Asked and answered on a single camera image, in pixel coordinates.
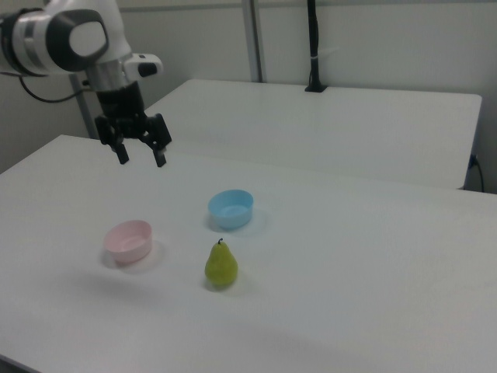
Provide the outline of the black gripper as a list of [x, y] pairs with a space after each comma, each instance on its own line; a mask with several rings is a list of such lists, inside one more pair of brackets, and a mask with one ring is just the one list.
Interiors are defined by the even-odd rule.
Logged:
[[166, 164], [166, 147], [172, 142], [171, 134], [160, 113], [146, 117], [140, 87], [134, 82], [122, 89], [97, 92], [103, 114], [95, 119], [99, 140], [116, 154], [121, 165], [129, 161], [124, 138], [139, 139], [153, 153], [157, 167]]

